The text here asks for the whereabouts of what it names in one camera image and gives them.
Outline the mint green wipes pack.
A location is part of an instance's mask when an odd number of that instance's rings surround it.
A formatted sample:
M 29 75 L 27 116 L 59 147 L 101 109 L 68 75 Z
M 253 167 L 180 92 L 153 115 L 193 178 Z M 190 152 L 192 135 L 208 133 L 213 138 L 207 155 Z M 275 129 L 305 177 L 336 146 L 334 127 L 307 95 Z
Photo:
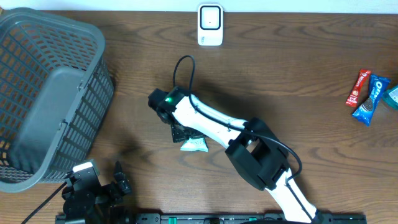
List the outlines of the mint green wipes pack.
M 206 144 L 205 138 L 196 138 L 196 139 L 189 138 L 182 144 L 180 150 L 190 151 L 190 152 L 194 151 L 208 152 L 208 146 Z

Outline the red Nescafe stick sachet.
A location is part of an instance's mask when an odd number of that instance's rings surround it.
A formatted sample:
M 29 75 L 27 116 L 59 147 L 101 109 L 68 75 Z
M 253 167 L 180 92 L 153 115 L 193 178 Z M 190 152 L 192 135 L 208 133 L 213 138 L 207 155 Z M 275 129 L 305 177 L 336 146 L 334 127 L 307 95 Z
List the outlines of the red Nescafe stick sachet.
M 358 104 L 359 96 L 361 93 L 361 89 L 366 82 L 366 80 L 370 77 L 371 71 L 366 69 L 361 69 L 359 71 L 358 79 L 353 86 L 348 98 L 345 101 L 345 105 L 350 107 L 355 107 Z

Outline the blue Oreo cookie pack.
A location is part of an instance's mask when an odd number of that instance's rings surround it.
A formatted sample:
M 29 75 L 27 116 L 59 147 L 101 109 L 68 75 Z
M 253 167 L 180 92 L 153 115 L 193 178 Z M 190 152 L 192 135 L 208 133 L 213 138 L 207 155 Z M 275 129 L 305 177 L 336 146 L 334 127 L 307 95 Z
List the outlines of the blue Oreo cookie pack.
M 370 126 L 373 114 L 382 98 L 382 94 L 385 92 L 390 82 L 391 80 L 389 78 L 371 74 L 369 81 L 369 96 L 355 110 L 352 117 L 364 123 L 366 126 Z

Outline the teal sanitizer bottle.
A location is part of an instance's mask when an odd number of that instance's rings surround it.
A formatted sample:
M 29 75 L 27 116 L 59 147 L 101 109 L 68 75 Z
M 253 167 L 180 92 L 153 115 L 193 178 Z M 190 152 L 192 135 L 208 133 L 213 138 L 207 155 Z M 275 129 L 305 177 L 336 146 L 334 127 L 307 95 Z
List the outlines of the teal sanitizer bottle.
M 384 102 L 395 110 L 397 110 L 398 108 L 397 92 L 398 92 L 398 85 L 396 85 L 391 89 L 386 90 L 382 96 Z

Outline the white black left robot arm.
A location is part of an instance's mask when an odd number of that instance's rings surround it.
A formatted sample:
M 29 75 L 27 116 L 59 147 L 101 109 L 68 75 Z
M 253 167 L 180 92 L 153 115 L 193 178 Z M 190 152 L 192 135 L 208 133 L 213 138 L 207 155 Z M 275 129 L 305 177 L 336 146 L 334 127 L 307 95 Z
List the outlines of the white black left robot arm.
M 109 184 L 101 185 L 99 174 L 94 160 L 73 167 L 62 190 L 63 215 L 56 217 L 56 223 L 134 223 L 132 213 L 121 205 L 123 197 L 132 193 L 121 163 L 115 163 Z

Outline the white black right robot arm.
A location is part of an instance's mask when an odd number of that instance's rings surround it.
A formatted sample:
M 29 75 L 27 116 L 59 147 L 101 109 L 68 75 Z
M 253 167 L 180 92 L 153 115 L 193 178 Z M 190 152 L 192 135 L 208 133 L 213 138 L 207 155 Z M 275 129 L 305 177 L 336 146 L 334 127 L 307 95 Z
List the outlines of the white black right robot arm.
M 226 150 L 238 174 L 255 189 L 268 191 L 286 220 L 319 223 L 319 211 L 303 195 L 294 179 L 288 156 L 294 151 L 281 143 L 258 118 L 232 118 L 202 103 L 189 91 L 155 89 L 148 105 L 170 125 L 174 143 L 208 137 Z

